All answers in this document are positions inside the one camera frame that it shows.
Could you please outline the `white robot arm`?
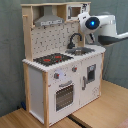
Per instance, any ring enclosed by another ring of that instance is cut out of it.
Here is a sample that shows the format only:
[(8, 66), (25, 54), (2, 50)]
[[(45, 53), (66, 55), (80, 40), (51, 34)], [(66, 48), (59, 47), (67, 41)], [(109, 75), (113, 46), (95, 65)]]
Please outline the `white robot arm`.
[(117, 34), (116, 19), (114, 15), (103, 14), (90, 16), (88, 12), (78, 15), (81, 32), (89, 43), (95, 41), (93, 33), (99, 31), (98, 42), (101, 45), (111, 45), (116, 42), (128, 39), (128, 32)]

